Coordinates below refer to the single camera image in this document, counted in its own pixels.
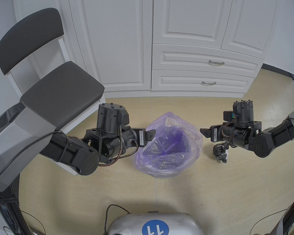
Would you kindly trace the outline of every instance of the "drawer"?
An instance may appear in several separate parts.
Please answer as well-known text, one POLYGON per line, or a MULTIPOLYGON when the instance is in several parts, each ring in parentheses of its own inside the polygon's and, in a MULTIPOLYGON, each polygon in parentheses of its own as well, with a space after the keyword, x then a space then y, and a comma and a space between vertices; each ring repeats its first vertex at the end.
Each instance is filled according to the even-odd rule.
POLYGON ((202 71, 152 70, 151 90, 226 91, 246 93, 254 78, 202 71))
POLYGON ((206 71, 255 78, 262 64, 262 59, 223 49, 153 44, 153 70, 206 71))

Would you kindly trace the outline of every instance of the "chair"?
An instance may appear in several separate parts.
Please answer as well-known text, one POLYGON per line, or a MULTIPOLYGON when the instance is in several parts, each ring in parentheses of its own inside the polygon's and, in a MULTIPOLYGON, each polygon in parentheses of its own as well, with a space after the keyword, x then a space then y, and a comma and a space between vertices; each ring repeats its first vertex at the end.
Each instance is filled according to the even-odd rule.
MULTIPOLYGON (((7 76, 20 101, 64 133, 69 132, 105 103, 104 87, 70 61, 63 41, 63 27, 55 8, 37 11, 15 24, 0 40, 0 69, 7 76), (10 70, 28 55, 58 38, 66 61, 24 94, 10 70)), ((66 165, 58 163, 76 174, 66 165)))

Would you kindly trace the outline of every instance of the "light wood floor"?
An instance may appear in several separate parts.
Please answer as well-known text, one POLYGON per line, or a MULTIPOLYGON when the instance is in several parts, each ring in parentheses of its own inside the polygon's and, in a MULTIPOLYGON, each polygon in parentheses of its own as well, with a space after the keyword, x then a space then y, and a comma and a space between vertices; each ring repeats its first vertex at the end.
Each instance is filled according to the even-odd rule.
MULTIPOLYGON (((254 118, 263 129, 277 126, 294 110, 291 78, 261 70, 243 99, 254 104, 254 118)), ((113 98, 125 106, 132 127, 147 127, 172 111, 197 128, 223 122, 236 98, 161 97, 113 98)), ((69 135, 82 138, 96 126, 97 113, 69 135)), ((209 235, 248 235, 259 219, 287 208, 294 201, 294 142, 261 159, 241 148, 229 150, 228 163, 214 159, 209 139, 203 139, 200 158, 173 179, 155 179, 136 170, 132 159, 98 168, 89 176, 73 176, 51 160, 37 156, 22 171, 20 207, 37 217, 51 234, 103 234, 105 211, 118 204, 131 213, 186 212, 197 219, 209 235)), ((110 224, 118 208, 109 211, 110 224)), ((271 231, 281 213, 258 223, 252 231, 271 231)), ((30 225, 42 231, 29 216, 30 225)))

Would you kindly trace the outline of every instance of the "barcode label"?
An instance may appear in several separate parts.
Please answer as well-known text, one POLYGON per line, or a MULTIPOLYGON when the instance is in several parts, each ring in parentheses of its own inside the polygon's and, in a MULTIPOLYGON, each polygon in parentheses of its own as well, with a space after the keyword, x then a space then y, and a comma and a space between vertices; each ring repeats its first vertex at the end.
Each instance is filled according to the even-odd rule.
POLYGON ((214 128, 213 132, 214 132, 213 133, 213 141, 216 142, 216 137, 218 135, 218 129, 217 128, 214 128))
POLYGON ((140 135, 140 145, 144 146, 144 136, 143 136, 142 130, 139 131, 139 135, 140 135))

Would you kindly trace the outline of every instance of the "drawer handle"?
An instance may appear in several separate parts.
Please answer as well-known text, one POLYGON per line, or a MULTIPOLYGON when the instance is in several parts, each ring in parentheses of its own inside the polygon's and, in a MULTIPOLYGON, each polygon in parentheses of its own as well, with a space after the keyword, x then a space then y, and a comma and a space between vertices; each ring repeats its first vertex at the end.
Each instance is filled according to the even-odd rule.
POLYGON ((212 60, 209 60, 209 63, 217 64, 217 65, 223 65, 223 64, 225 64, 225 62, 215 62, 215 61, 212 61, 212 60))
POLYGON ((215 84, 216 84, 216 82, 214 82, 214 83, 206 83, 206 82, 202 81, 202 82, 201 82, 201 84, 204 84, 204 85, 210 85, 210 86, 212 86, 212 85, 215 85, 215 84))

